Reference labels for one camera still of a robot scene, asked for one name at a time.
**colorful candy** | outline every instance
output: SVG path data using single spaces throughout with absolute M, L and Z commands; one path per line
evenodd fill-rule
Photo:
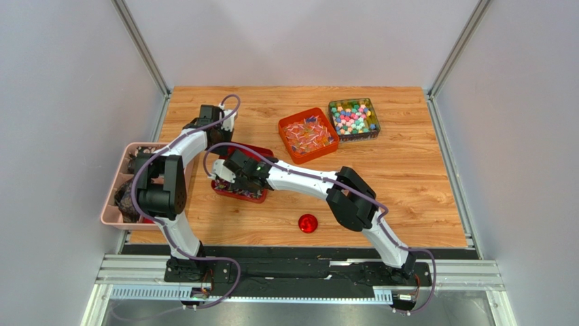
M 334 142 L 330 131 L 321 124 L 318 116 L 304 119 L 303 122 L 294 122 L 283 128 L 287 142 L 292 150 L 299 154 L 306 154 L 316 149 L 328 146 Z
M 349 101 L 347 105 L 345 104 L 347 107 L 341 107 L 337 103 L 332 103 L 329 106 L 330 115 L 333 115 L 334 125 L 340 136 L 364 134 L 378 129 L 376 120 L 372 117 L 371 107 L 367 107 L 363 103 L 363 101 Z M 350 138 L 355 139 L 357 137 L 341 137 L 345 141 Z

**plastic container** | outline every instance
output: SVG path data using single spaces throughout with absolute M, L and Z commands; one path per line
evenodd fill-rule
M 118 206 L 115 204 L 115 193 L 117 189 L 126 181 L 133 177 L 132 174 L 128 173 L 128 163 L 130 161 L 129 154 L 135 153 L 138 147 L 154 147 L 159 149 L 167 145 L 167 143 L 131 143 L 129 144 L 123 153 L 121 162 L 117 169 L 115 180 L 111 189 L 109 190 L 109 195 L 105 206 L 103 207 L 103 212 L 101 213 L 101 222 L 106 225 L 112 225 L 115 228 L 121 230 L 158 230 L 158 226 L 155 223 L 149 222 L 144 217 L 140 217 L 136 223 L 125 223 L 122 219 L 122 214 L 119 211 Z M 189 187 L 189 181 L 191 179 L 191 174 L 193 172 L 193 162 L 191 161 L 185 167 L 185 187 Z
M 374 106 L 369 98 L 353 98 L 350 100 L 339 100 L 339 101 L 332 101 L 328 104 L 328 113 L 330 114 L 330 121 L 332 122 L 332 127 L 334 131 L 336 131 L 336 117 L 332 113 L 332 108 L 342 107 L 345 109 L 352 109 L 354 105 L 362 105 L 364 104 L 372 114 L 370 117 L 365 119 L 365 125 L 368 129 L 370 129 L 370 125 L 374 124 L 376 129 L 370 130 L 368 132 L 361 132 L 358 134 L 340 134 L 340 142 L 348 142 L 348 141 L 368 141 L 370 139 L 376 139 L 378 137 L 378 133 L 380 133 L 380 122 L 378 121 L 378 117 L 376 116 L 376 111 L 374 110 Z
M 263 156 L 266 156 L 266 157 L 268 157 L 268 156 L 269 156 L 269 157 L 274 157 L 274 156 L 273 156 L 273 152 L 272 152 L 271 150 L 267 149 L 267 148 L 262 148 L 262 147 L 257 147 L 257 146 L 251 146 L 251 145 L 242 144 L 242 143 L 238 143 L 238 144 L 239 144 L 239 145 L 246 146 L 246 147 L 249 147 L 249 148 L 251 148 L 252 150 L 254 150 L 254 151 L 262 154 Z M 255 156 L 255 155 L 253 155 L 252 153 L 249 153 L 248 151 L 245 151 L 244 149 L 240 149 L 240 148 L 237 148 L 237 147 L 229 147 L 229 149 L 228 149 L 228 154 L 233 153 L 233 151 L 234 151 L 235 149 L 239 149 L 239 150 L 242 151 L 245 155 L 248 155 L 250 158 L 255 158 L 255 159 L 259 160 L 259 158 L 258 158 L 257 156 Z M 212 181 L 211 181 L 211 188 L 213 188 L 213 190 L 214 190 L 218 195 L 225 196 L 225 197 L 231 197 L 231 198 L 235 198 L 235 199 L 239 199 L 239 200 L 245 200 L 245 201 L 248 201 L 248 202 L 255 202 L 256 204 L 260 204 L 260 203 L 264 202 L 264 201 L 265 201 L 265 198 L 267 197 L 267 189 L 263 189 L 263 191 L 262 191 L 262 196 L 259 197 L 259 198 L 251 198 L 251 197 L 247 197 L 247 196 L 240 195 L 240 194 L 234 194 L 234 193 L 229 192 L 229 191 L 227 191 L 227 190 L 216 189 L 216 188 L 215 188 L 215 180 L 212 180 Z
M 292 150 L 292 146 L 290 145 L 290 143 L 288 143 L 287 138 L 285 137 L 285 132 L 283 131 L 283 128 L 295 122 L 303 121 L 311 116 L 317 116 L 319 118 L 320 124 L 324 125 L 328 129 L 328 131 L 334 138 L 334 142 L 322 148 L 316 149 L 315 151 L 310 151 L 302 155 Z M 294 161 L 294 163 L 296 164 L 302 164 L 311 161 L 315 158 L 319 158 L 326 154 L 332 153 L 338 149 L 339 138 L 338 134 L 336 133 L 336 129 L 330 123 L 326 115 L 323 114 L 323 111 L 319 107 L 314 107 L 312 109 L 291 115 L 289 117 L 285 117 L 279 120 L 277 127 L 279 130 L 279 136 L 281 137 L 281 140 L 283 141 L 283 144 L 285 145 L 287 152 L 292 157 L 292 161 Z

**red tray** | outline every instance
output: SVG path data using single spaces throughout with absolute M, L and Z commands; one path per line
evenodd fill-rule
M 270 156 L 273 157 L 273 152 L 267 148 L 262 148 L 262 147 L 257 147 L 257 146 L 251 146 L 251 145 L 247 145 L 247 144 L 242 144 L 242 143 L 238 143 L 239 145 L 243 145 L 246 147 L 251 148 L 252 150 L 258 152 L 259 154 L 263 155 L 263 156 Z M 245 155 L 249 156 L 250 158 L 255 158 L 256 160 L 260 160 L 257 156 L 253 155 L 252 153 L 249 153 L 248 151 L 238 148 L 238 147 L 229 147 L 228 149 L 228 154 L 233 153 L 233 151 L 235 151 L 235 149 L 239 149 L 240 151 L 242 151 Z M 221 196 L 225 196 L 225 197 L 231 197 L 231 198 L 235 198 L 235 199 L 239 199 L 239 200 L 245 200 L 248 202 L 255 202 L 257 204 L 260 204 L 262 202 L 265 201 L 265 198 L 267 196 L 267 189 L 263 189 L 262 192 L 262 196 L 255 199 L 255 198 L 250 198 L 247 196 L 243 196 L 243 195 L 238 195 L 238 194 L 233 194 L 232 192 L 228 192 L 225 190 L 220 190 L 220 189 L 216 189 L 215 188 L 215 180 L 211 181 L 211 189 L 213 189 L 218 195 Z

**gray floor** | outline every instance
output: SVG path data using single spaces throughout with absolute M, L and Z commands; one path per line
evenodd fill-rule
M 179 306 L 177 302 L 111 301 L 118 316 L 139 318 Z M 437 293 L 426 310 L 410 317 L 393 314 L 390 307 L 346 304 L 248 304 L 223 303 L 194 312 L 180 310 L 156 319 L 127 323 L 107 314 L 103 325 L 494 325 L 484 291 Z

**pink tray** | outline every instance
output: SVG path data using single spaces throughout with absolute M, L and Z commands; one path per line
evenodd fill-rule
M 144 223 L 144 217 L 140 217 L 136 223 L 124 223 L 122 220 L 122 214 L 119 208 L 115 205 L 115 193 L 117 189 L 127 180 L 133 177 L 133 175 L 128 173 L 128 162 L 129 153 L 135 153 L 139 146 L 141 147 L 156 147 L 156 149 L 162 148 L 167 143 L 131 143 L 124 149 L 124 153 L 119 163 L 119 169 L 117 169 L 115 181 L 111 186 L 105 207 L 103 207 L 103 212 L 101 213 L 101 222 L 106 225 L 112 225 L 115 228 L 121 230 L 158 230 L 158 226 L 155 223 Z M 191 179 L 191 174 L 193 172 L 193 162 L 185 167 L 185 187 L 189 188 L 189 180 Z

